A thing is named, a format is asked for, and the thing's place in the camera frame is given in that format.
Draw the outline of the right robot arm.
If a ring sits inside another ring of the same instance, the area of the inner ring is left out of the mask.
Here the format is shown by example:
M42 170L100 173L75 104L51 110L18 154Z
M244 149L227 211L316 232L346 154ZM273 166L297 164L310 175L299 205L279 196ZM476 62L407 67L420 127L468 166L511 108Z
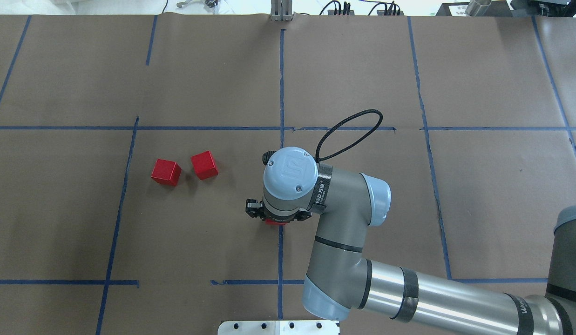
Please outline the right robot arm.
M249 216L288 223L320 215L302 298L311 314L341 322L352 309L371 310L459 335L576 335L576 205L558 215L545 294L522 298L364 258L369 227L390 209L386 181L299 147L267 151L262 162L264 195L246 201Z

